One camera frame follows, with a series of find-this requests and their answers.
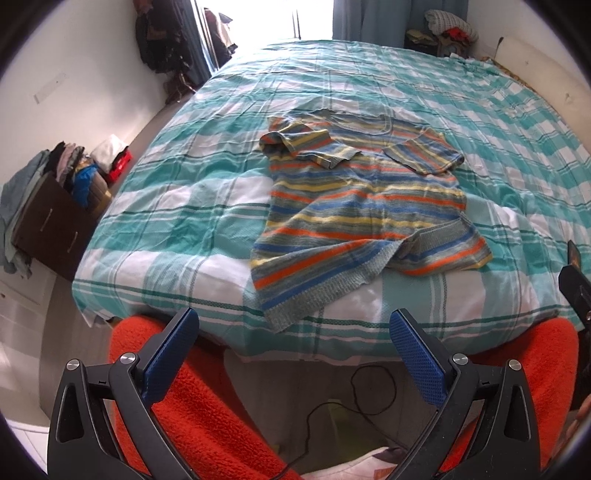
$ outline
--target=bed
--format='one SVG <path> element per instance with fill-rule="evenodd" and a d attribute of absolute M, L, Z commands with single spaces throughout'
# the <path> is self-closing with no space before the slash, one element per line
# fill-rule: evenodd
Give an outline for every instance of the bed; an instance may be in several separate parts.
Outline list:
<path fill-rule="evenodd" d="M 493 259 L 427 277 L 386 269 L 274 333 L 249 269 L 272 186 L 258 141 L 269 117 L 321 108 L 443 133 L 465 156 L 454 173 Z M 86 318 L 192 306 L 205 335 L 246 359 L 395 358 L 388 319 L 400 307 L 465 353 L 556 316 L 580 330 L 557 275 L 568 240 L 591 273 L 590 180 L 589 153 L 565 120 L 493 64 L 364 43 L 276 44 L 229 62 L 159 133 L 97 227 L 73 295 Z"/>

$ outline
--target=white cloth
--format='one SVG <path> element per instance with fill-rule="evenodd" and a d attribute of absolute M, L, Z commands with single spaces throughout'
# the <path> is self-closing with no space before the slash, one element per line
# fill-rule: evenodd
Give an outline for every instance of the white cloth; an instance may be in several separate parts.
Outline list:
<path fill-rule="evenodd" d="M 387 449 L 388 447 L 378 448 L 377 450 L 366 453 L 357 460 L 342 463 L 341 465 L 324 470 L 305 473 L 301 477 L 304 480 L 381 480 L 391 473 L 393 467 L 396 467 L 393 463 L 384 462 L 374 457 L 377 453 L 381 453 Z"/>
<path fill-rule="evenodd" d="M 109 138 L 103 140 L 98 147 L 96 147 L 91 153 L 90 157 L 95 161 L 99 168 L 105 173 L 111 171 L 113 161 L 126 149 L 127 145 L 117 138 L 117 136 L 110 134 Z"/>

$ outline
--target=drawer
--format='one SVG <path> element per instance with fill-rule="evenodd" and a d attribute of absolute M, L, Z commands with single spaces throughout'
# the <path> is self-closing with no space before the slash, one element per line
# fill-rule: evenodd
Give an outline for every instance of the drawer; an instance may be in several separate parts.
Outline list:
<path fill-rule="evenodd" d="M 48 174 L 27 201 L 12 243 L 71 281 L 95 227 L 90 214 Z"/>

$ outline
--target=wire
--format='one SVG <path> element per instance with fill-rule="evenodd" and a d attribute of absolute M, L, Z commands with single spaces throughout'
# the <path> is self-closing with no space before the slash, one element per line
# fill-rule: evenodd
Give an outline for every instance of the wire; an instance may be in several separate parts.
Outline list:
<path fill-rule="evenodd" d="M 390 380 L 392 381 L 392 385 L 394 387 L 394 395 L 392 396 L 392 400 L 390 400 L 390 402 L 388 403 L 388 405 L 386 405 L 384 408 L 380 409 L 377 412 L 374 413 L 366 413 L 363 410 L 361 410 L 361 407 L 359 406 L 359 398 L 357 396 L 357 387 L 355 387 L 355 377 L 357 376 L 357 374 L 365 369 L 365 368 L 380 368 L 382 370 L 384 370 L 387 375 L 390 377 Z M 319 405 L 316 405 L 310 413 L 308 413 L 308 416 L 306 417 L 306 441 L 304 442 L 304 453 L 302 453 L 300 456 L 296 457 L 295 459 L 293 459 L 290 463 L 288 463 L 285 468 L 279 472 L 276 476 L 272 477 L 269 480 L 280 480 L 281 478 L 283 478 L 287 472 L 290 471 L 290 469 L 300 460 L 302 460 L 302 458 L 304 458 L 306 455 L 308 455 L 308 453 L 310 453 L 310 438 L 312 435 L 311 432 L 311 424 L 310 424 L 310 418 L 312 417 L 312 414 L 318 410 L 320 407 L 324 407 L 325 405 L 339 405 L 340 407 L 343 407 L 345 410 L 348 410 L 350 412 L 353 413 L 358 413 L 360 414 L 363 419 L 365 421 L 367 421 L 375 430 L 377 430 L 380 434 L 382 434 L 384 437 L 386 437 L 388 440 L 402 446 L 403 448 L 406 448 L 408 450 L 408 447 L 406 447 L 406 445 L 401 444 L 398 440 L 393 439 L 390 435 L 388 435 L 387 433 L 385 433 L 382 429 L 380 429 L 373 421 L 370 417 L 375 417 L 376 415 L 380 415 L 382 413 L 384 413 L 386 410 L 388 410 L 392 405 L 394 405 L 394 402 L 396 401 L 396 397 L 398 396 L 398 386 L 396 385 L 396 380 L 394 380 L 394 376 L 392 375 L 392 373 L 390 372 L 390 370 L 388 370 L 386 367 L 384 367 L 383 365 L 361 365 L 360 367 L 357 367 L 357 369 L 355 370 L 355 372 L 353 372 L 353 375 L 351 375 L 351 378 L 349 380 L 350 384 L 351 384 L 351 388 L 353 390 L 353 402 L 355 403 L 355 407 L 356 408 L 350 408 L 347 407 L 346 405 L 343 405 L 341 402 L 337 402 L 337 401 L 325 401 L 322 402 Z"/>

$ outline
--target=orange blanket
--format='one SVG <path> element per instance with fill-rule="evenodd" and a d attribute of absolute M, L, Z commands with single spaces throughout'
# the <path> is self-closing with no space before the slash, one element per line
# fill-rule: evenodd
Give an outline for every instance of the orange blanket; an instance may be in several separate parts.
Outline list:
<path fill-rule="evenodd" d="M 163 324 L 130 317 L 113 332 L 110 359 L 137 352 Z M 540 431 L 541 462 L 545 465 L 563 427 L 573 395 L 577 367 L 577 335 L 564 319 L 544 322 L 516 340 L 472 356 L 479 364 L 502 365 L 516 358 L 525 369 Z M 162 427 L 178 451 L 203 480 L 268 480 L 285 463 L 269 448 L 248 416 L 223 366 L 223 347 L 199 340 L 181 367 L 166 398 L 153 406 Z M 116 434 L 130 464 L 147 472 L 121 419 Z M 471 429 L 460 436 L 444 464 L 451 468 L 462 457 Z M 293 471 L 286 480 L 300 477 Z"/>

